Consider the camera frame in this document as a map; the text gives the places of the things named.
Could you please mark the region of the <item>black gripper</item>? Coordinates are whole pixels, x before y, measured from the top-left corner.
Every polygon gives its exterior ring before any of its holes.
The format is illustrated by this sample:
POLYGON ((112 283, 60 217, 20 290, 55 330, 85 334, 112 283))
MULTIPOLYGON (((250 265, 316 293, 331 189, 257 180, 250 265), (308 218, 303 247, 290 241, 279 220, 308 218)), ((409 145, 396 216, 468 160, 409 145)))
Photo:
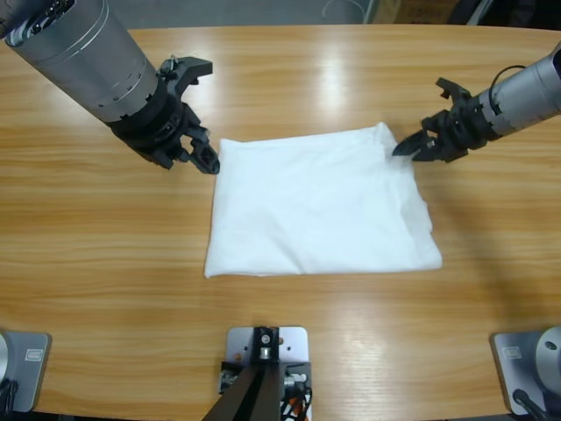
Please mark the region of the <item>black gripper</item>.
POLYGON ((449 111, 439 111, 422 121, 422 130, 399 143, 393 156, 410 156, 413 161, 451 162, 494 140, 477 97, 466 94, 452 101, 449 111))
POLYGON ((145 106, 108 124, 112 132, 146 161, 170 169, 175 161, 191 162, 206 175, 220 172, 208 130, 181 100, 186 84, 160 84, 145 106))

